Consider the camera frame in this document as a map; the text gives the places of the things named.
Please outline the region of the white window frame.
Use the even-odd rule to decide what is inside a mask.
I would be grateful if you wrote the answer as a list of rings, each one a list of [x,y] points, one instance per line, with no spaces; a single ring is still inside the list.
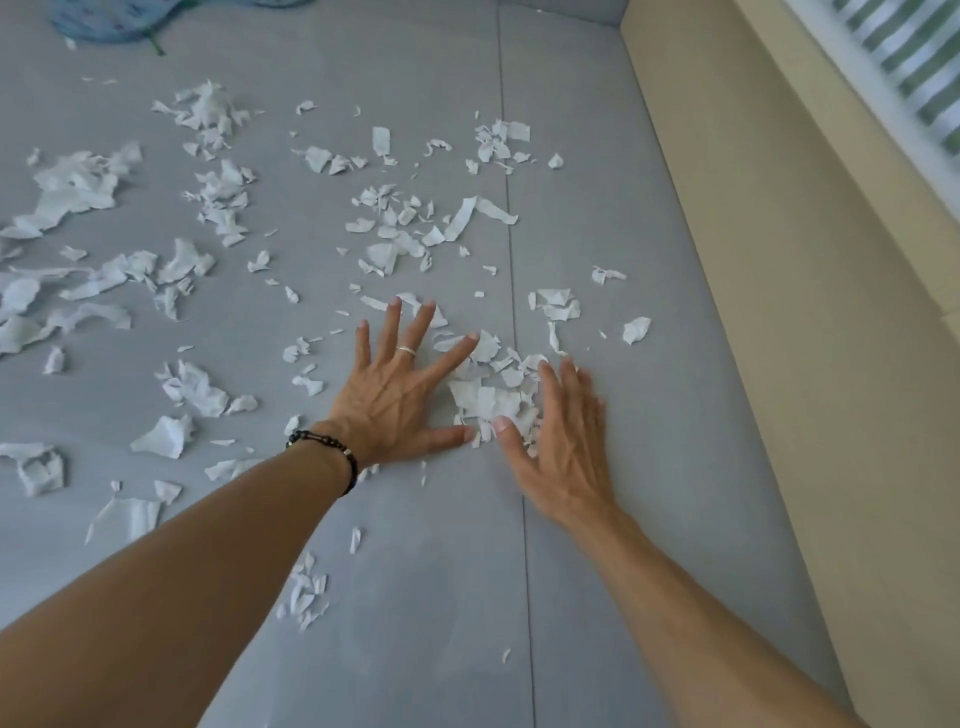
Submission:
[[[856,43],[829,4],[829,0],[781,0],[801,26],[833,62],[861,101],[906,155],[919,176],[941,201],[960,205],[960,170],[949,162],[929,134],[899,100],[893,86]]]

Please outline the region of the beige wall ledge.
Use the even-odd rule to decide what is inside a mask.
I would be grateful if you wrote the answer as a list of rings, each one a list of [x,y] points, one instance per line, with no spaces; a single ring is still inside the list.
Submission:
[[[784,0],[630,0],[620,31],[854,708],[960,728],[960,296],[830,125],[882,130]]]

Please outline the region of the blue patterned cloth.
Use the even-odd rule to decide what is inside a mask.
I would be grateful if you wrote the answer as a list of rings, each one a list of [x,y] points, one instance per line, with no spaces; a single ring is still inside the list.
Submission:
[[[157,34],[191,0],[49,0],[48,18],[67,40],[84,43],[147,42],[164,56]]]

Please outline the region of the person's left forearm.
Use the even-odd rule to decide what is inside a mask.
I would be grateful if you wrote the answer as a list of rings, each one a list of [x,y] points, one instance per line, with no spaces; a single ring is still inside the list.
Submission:
[[[0,631],[0,728],[197,728],[359,469],[318,430]]]

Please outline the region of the person's left hand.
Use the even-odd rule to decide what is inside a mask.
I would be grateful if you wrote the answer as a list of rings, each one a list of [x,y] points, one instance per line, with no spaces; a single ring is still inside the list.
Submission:
[[[402,300],[391,300],[383,315],[376,347],[370,345],[366,375],[354,373],[354,364],[318,429],[351,450],[358,470],[422,458],[421,431],[431,426],[429,406],[437,387],[465,362],[478,343],[473,332],[462,337],[433,363],[401,370],[398,341]]]

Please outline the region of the person's right hand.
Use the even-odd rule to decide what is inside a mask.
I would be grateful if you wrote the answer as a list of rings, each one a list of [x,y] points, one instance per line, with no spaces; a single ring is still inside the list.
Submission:
[[[606,403],[591,374],[570,358],[538,367],[542,394],[536,477],[520,488],[536,509],[572,535],[611,528],[619,507],[606,442]]]

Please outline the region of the gathered white paper heap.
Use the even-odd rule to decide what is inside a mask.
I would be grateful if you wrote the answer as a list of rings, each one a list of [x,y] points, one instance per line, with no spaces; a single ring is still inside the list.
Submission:
[[[455,407],[453,422],[475,428],[474,448],[492,441],[497,420],[507,418],[527,454],[538,456],[544,419],[539,367],[546,361],[542,354],[522,357],[498,335],[479,332],[474,350],[447,380]]]

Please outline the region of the person's right forearm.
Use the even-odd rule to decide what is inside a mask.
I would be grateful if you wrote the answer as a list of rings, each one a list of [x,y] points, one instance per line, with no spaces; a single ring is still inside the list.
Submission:
[[[869,728],[618,506],[573,500],[547,514],[594,565],[680,728]]]

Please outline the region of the green white striped curtain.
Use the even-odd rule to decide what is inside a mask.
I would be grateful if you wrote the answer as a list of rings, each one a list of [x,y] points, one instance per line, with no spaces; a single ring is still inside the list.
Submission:
[[[960,0],[827,0],[935,143],[960,158]]]

